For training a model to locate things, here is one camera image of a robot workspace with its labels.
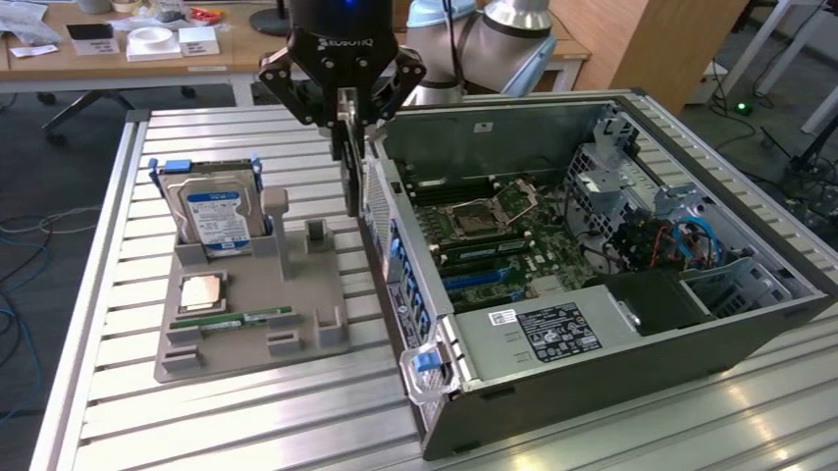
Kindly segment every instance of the small green light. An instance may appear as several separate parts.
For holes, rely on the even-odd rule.
[[[749,116],[755,111],[753,107],[745,102],[738,103],[733,110],[744,116]]]

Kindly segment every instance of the aluminum extrusion table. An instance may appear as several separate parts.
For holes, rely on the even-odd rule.
[[[654,101],[636,104],[837,278],[836,253],[789,224],[792,216],[694,134],[665,124],[672,116]],[[289,188],[289,226],[325,217],[338,232],[354,351],[162,385],[153,370],[175,224],[147,162],[253,152],[266,184]],[[653,166],[672,165],[656,164],[654,152],[642,155]],[[678,178],[677,168],[664,170]],[[835,312],[721,375],[424,461],[358,225],[344,214],[327,141],[281,107],[162,111],[126,125],[33,469],[837,469]]]

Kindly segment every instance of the power supply label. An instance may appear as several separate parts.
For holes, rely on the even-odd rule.
[[[520,314],[518,319],[536,357],[544,363],[602,348],[573,302]]]

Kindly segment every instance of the hard drive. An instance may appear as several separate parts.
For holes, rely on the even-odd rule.
[[[193,162],[153,159],[151,177],[170,204],[179,243],[201,243],[211,258],[250,252],[269,233],[259,193],[258,160]]]

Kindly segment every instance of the blue hard drive label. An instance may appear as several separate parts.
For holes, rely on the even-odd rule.
[[[186,197],[202,243],[215,250],[237,250],[250,242],[247,219],[239,214],[238,191],[193,193]]]

